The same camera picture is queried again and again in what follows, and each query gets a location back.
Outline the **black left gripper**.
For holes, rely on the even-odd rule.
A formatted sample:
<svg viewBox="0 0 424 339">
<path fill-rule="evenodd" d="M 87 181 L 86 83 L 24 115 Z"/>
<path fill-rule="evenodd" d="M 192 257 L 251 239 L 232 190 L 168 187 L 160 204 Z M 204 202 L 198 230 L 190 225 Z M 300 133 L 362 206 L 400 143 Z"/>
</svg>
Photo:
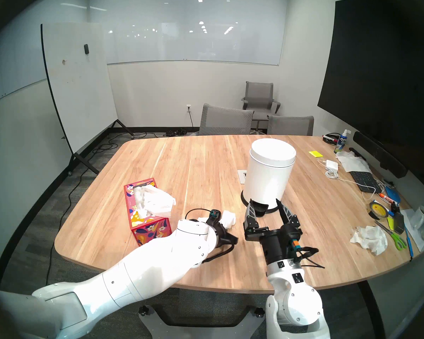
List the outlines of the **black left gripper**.
<svg viewBox="0 0 424 339">
<path fill-rule="evenodd" d="M 223 245 L 236 245 L 238 238 L 227 231 L 220 222 L 209 222 L 209 251 Z"/>
</svg>

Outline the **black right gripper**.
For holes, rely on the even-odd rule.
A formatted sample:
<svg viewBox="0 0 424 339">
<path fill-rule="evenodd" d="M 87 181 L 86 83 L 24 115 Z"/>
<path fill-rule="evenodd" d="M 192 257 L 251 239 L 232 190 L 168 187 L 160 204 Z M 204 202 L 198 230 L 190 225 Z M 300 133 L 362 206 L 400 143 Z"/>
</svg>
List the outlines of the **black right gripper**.
<svg viewBox="0 0 424 339">
<path fill-rule="evenodd" d="M 251 199 L 245 212 L 245 240 L 259 242 L 262 245 L 267 265 L 285 259 L 295 259 L 297 249 L 293 245 L 293 241 L 300 240 L 300 222 L 297 215 L 292 214 L 280 200 L 276 199 L 276 203 L 283 224 L 288 225 L 293 230 L 269 230 L 268 227 L 260 227 L 257 217 L 262 217 L 265 214 L 267 204 L 260 204 Z"/>
</svg>

